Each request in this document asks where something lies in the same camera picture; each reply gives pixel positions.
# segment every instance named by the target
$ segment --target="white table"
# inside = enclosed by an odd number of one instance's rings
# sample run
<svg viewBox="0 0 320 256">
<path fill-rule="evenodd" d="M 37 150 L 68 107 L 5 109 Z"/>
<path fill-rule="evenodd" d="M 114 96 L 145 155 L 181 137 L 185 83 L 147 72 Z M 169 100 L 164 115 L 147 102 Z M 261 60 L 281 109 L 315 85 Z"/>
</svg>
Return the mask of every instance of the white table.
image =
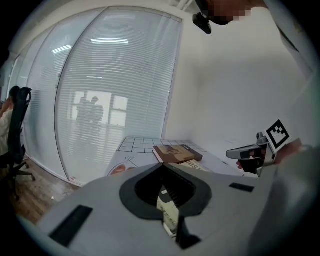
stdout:
<svg viewBox="0 0 320 256">
<path fill-rule="evenodd" d="M 151 138 L 126 137 L 114 153 L 107 167 L 105 176 L 112 173 L 133 170 L 136 167 L 157 164 L 158 160 L 153 154 L 154 146 L 163 145 L 187 145 L 191 149 L 203 155 L 200 164 L 211 172 L 223 175 L 243 176 L 243 172 L 237 171 L 222 162 L 219 158 L 205 151 L 190 140 L 160 140 Z"/>
</svg>

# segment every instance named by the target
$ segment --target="brown book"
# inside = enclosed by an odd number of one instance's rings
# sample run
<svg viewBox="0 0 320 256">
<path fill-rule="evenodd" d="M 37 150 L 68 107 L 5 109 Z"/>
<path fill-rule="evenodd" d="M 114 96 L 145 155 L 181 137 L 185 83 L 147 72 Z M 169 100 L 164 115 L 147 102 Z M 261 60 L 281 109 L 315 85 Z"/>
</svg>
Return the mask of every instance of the brown book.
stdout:
<svg viewBox="0 0 320 256">
<path fill-rule="evenodd" d="M 203 157 L 187 145 L 154 146 L 153 153 L 160 163 L 182 164 L 190 160 L 199 162 Z"/>
</svg>

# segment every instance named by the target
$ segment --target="black head-mounted camera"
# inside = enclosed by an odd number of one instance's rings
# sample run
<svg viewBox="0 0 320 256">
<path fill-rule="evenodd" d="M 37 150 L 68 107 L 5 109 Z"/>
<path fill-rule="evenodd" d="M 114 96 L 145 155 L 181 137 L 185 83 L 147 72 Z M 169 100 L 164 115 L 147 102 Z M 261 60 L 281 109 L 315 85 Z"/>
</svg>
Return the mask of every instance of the black head-mounted camera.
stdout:
<svg viewBox="0 0 320 256">
<path fill-rule="evenodd" d="M 211 34 L 211 26 L 209 21 L 217 25 L 227 25 L 229 21 L 224 20 L 224 17 L 211 15 L 212 10 L 209 13 L 209 7 L 207 0 L 195 0 L 201 12 L 193 15 L 193 24 L 202 29 L 206 34 Z"/>
</svg>

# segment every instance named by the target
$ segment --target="chair backrest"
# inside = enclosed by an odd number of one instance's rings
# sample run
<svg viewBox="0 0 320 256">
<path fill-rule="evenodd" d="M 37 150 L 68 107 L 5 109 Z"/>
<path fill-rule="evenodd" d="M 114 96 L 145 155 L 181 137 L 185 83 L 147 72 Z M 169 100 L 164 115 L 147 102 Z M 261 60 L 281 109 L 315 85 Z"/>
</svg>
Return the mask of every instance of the chair backrest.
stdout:
<svg viewBox="0 0 320 256">
<path fill-rule="evenodd" d="M 21 127 L 31 101 L 31 89 L 23 87 L 19 90 L 14 105 L 8 135 L 8 149 L 10 156 L 16 164 L 21 164 L 24 159 L 25 151 L 21 147 L 20 135 Z"/>
</svg>

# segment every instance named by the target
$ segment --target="floor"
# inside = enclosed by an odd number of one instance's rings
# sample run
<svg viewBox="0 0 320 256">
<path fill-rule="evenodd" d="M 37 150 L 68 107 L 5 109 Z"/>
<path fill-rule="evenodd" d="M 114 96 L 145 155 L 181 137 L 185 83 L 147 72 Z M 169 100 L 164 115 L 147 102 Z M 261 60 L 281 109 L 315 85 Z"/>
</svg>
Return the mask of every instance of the floor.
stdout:
<svg viewBox="0 0 320 256">
<path fill-rule="evenodd" d="M 24 166 L 21 170 L 33 173 L 36 181 L 32 181 L 30 176 L 18 176 L 16 192 L 20 200 L 16 201 L 10 193 L 10 201 L 17 215 L 36 224 L 52 206 L 78 190 L 79 187 L 51 175 L 30 159 L 26 162 L 29 169 Z"/>
</svg>

